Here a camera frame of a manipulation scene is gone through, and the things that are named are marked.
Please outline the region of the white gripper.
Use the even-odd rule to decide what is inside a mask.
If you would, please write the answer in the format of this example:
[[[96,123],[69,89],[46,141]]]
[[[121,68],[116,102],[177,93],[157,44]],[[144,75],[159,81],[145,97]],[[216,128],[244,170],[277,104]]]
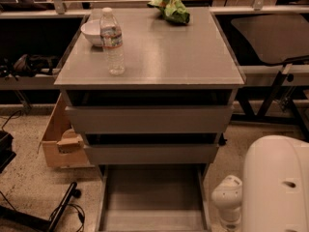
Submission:
[[[228,232],[236,232],[241,222],[242,180],[234,175],[226,176],[213,190],[211,200],[221,226]]]

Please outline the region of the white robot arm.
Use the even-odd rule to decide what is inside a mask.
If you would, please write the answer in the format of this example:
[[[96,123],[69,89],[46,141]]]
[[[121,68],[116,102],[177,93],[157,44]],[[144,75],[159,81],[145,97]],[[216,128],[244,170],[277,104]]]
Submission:
[[[227,232],[309,232],[309,143],[282,135],[257,139],[242,177],[226,176],[211,199]]]

